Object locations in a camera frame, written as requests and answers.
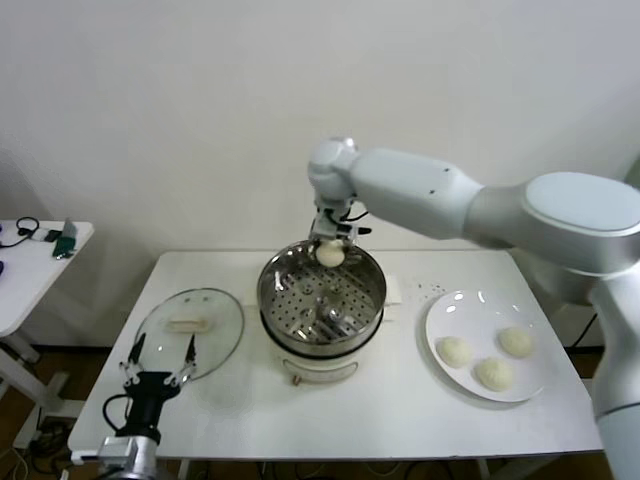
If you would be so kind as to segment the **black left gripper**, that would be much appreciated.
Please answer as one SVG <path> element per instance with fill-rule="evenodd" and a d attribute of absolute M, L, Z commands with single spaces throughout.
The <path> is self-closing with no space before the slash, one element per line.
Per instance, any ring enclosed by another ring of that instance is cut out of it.
<path fill-rule="evenodd" d="M 183 366 L 173 374 L 143 371 L 140 356 L 145 340 L 146 334 L 140 334 L 127 359 L 119 363 L 125 377 L 124 386 L 127 386 L 125 392 L 132 401 L 122 427 L 123 436 L 160 436 L 158 425 L 164 403 L 179 394 L 179 386 L 188 382 L 196 370 L 194 334 L 189 340 Z"/>

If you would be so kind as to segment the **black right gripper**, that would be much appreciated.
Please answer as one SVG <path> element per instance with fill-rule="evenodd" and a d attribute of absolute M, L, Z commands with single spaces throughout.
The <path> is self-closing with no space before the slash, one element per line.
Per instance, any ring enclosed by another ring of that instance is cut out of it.
<path fill-rule="evenodd" d="M 324 240 L 324 236 L 317 231 L 350 231 L 352 229 L 351 223 L 347 221 L 353 205 L 352 200 L 316 199 L 314 203 L 316 216 L 314 228 L 310 230 L 310 242 L 314 248 L 318 248 Z M 342 235 L 340 237 L 342 250 L 349 251 L 356 239 L 355 233 Z"/>

